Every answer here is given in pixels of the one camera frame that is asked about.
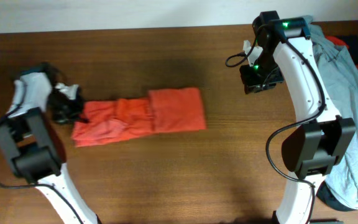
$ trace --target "light blue fabric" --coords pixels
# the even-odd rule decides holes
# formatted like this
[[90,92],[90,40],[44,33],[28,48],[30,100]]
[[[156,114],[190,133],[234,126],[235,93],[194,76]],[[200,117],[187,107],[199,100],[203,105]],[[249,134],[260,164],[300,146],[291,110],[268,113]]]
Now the light blue fabric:
[[358,70],[346,47],[335,46],[324,37],[320,26],[305,17],[313,42],[314,58],[330,99],[343,118],[353,118],[356,134],[342,161],[334,166],[326,183],[343,205],[358,209]]

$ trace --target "wood grain surface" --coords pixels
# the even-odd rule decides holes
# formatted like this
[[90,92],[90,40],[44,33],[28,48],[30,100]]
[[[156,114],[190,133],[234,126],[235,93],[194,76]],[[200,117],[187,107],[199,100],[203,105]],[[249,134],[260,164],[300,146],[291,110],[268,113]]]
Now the wood grain surface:
[[[319,23],[327,35],[358,35],[358,21]],[[0,115],[11,104],[9,76],[47,61],[77,83],[87,100],[138,98],[147,90],[195,86],[208,130],[156,134],[105,146],[75,148],[72,126],[57,126],[77,189],[103,223],[219,223],[270,218],[285,179],[264,146],[274,130],[295,121],[285,84],[245,95],[227,56],[253,40],[251,26],[92,30],[0,34]],[[281,142],[272,143],[279,168]],[[0,153],[0,180],[13,177]],[[336,212],[319,200],[314,219],[358,223],[357,212]],[[0,189],[0,223],[61,223],[37,190]]]

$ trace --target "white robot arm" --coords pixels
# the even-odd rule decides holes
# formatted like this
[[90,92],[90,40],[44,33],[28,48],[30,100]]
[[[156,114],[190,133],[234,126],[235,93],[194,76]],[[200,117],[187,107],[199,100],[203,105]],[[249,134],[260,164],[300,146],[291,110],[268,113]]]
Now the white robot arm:
[[[352,118],[342,119],[332,103],[313,56],[312,41],[303,18],[279,19],[276,11],[261,12],[253,22],[255,43],[244,41],[244,53],[226,60],[240,68],[245,92],[260,92],[286,81],[295,108],[296,123],[275,131],[266,151],[273,168],[288,179],[273,223],[309,223],[315,193],[333,166],[338,164],[356,131]],[[233,57],[244,59],[228,65]],[[269,154],[272,138],[290,127],[298,127],[282,145],[288,175],[278,170]]]
[[[83,100],[78,85],[56,82],[50,65],[41,64],[22,72],[14,81],[15,95],[7,116],[0,120],[0,148],[12,172],[29,183],[0,187],[23,189],[35,187],[49,200],[64,223],[101,223],[86,205],[68,174],[65,150],[50,124],[44,119],[47,105],[53,120],[67,123],[79,120]],[[18,146],[33,136],[35,141]]]

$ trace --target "white wall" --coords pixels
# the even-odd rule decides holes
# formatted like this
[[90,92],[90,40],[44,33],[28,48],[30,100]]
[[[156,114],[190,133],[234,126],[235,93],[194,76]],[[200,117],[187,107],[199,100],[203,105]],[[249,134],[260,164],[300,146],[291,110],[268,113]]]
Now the white wall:
[[261,11],[358,19],[358,0],[0,0],[0,33],[250,24]]

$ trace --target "black wire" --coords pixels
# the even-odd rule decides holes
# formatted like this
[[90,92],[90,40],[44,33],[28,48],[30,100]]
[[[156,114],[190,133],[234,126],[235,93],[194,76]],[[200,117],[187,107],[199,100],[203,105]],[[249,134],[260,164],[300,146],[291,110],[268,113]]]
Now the black wire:
[[318,112],[311,116],[310,118],[307,118],[307,119],[304,119],[302,121],[298,121],[298,122],[295,122],[293,124],[289,124],[287,126],[284,126],[278,130],[276,130],[275,132],[273,132],[269,138],[267,139],[266,141],[266,156],[267,156],[267,159],[270,163],[270,165],[273,167],[273,169],[278,172],[281,176],[283,176],[284,178],[288,179],[288,180],[292,180],[294,182],[299,182],[299,183],[304,183],[304,184],[308,184],[311,188],[311,195],[312,195],[312,199],[311,199],[311,207],[310,207],[310,212],[309,212],[309,216],[308,216],[308,219],[306,221],[306,224],[310,222],[311,220],[311,215],[313,213],[313,207],[314,207],[314,202],[316,200],[316,191],[315,191],[315,187],[313,183],[307,181],[307,180],[300,180],[300,179],[296,179],[296,178],[293,178],[293,177],[290,177],[289,175],[286,175],[284,174],[280,169],[277,168],[277,166],[274,164],[272,158],[270,157],[270,151],[269,151],[269,146],[270,146],[270,142],[272,141],[272,139],[278,135],[279,133],[285,131],[285,130],[288,130],[290,128],[294,128],[298,125],[301,125],[301,124],[305,124],[307,122],[310,122],[314,119],[316,119],[318,116],[320,116],[323,112],[324,112],[324,109],[326,107],[326,100],[325,100],[325,95],[324,95],[324,90],[323,90],[323,87],[320,83],[320,80],[316,74],[316,72],[314,71],[313,67],[310,65],[309,61],[288,41],[287,38],[282,38],[282,39],[285,39],[285,43],[289,46],[289,48],[291,48],[301,59],[302,61],[304,61],[305,65],[309,68],[316,84],[317,84],[317,87],[318,87],[318,90],[319,90],[319,94],[320,94],[320,98],[321,98],[321,106],[318,108]]
[[[228,57],[228,58],[226,59],[226,61],[225,61],[224,64],[225,64],[227,67],[229,67],[229,68],[233,68],[233,67],[239,66],[239,65],[241,65],[243,62],[245,62],[245,60],[248,59],[248,57],[251,55],[252,51],[254,50],[254,47],[255,47],[255,45],[256,45],[256,41],[257,41],[257,39],[258,39],[259,34],[260,34],[261,31],[262,31],[262,28],[268,27],[268,26],[269,26],[269,25],[264,24],[264,25],[261,25],[261,26],[256,30],[255,40],[254,40],[254,43],[252,44],[252,47],[251,47],[251,49],[249,50],[248,54],[246,54],[245,52],[240,52],[240,53],[238,53],[238,54],[232,55],[232,56],[230,56],[230,57]],[[244,58],[241,59],[241,61],[235,63],[234,65],[229,65],[230,59],[232,59],[232,58],[234,58],[234,57],[244,57]]]
[[275,67],[265,78],[264,82],[262,83],[262,86],[260,86],[261,90],[266,90],[267,89],[267,85],[269,85],[270,82],[268,82],[268,80],[270,79],[270,76],[273,75],[274,72],[276,72],[278,69],[280,69],[279,67]]
[[[8,112],[7,114],[5,114],[4,116],[2,116],[0,118],[0,125],[3,124],[9,118],[10,115],[14,114],[22,107],[22,104],[25,100],[25,95],[27,93],[27,84],[23,80],[20,80],[20,81],[23,83],[23,88],[24,88],[22,99],[21,99],[20,103],[17,104],[17,106],[11,112]],[[69,208],[74,213],[75,217],[78,219],[79,223],[83,224],[79,214],[76,212],[76,210],[71,205],[71,203],[58,190],[56,190],[56,188],[54,186],[48,185],[48,184],[29,184],[29,185],[9,186],[9,185],[6,185],[6,184],[3,184],[0,182],[0,188],[3,188],[3,189],[30,189],[30,188],[34,188],[34,187],[47,187],[50,190],[54,191],[67,204],[67,206],[69,206]]]

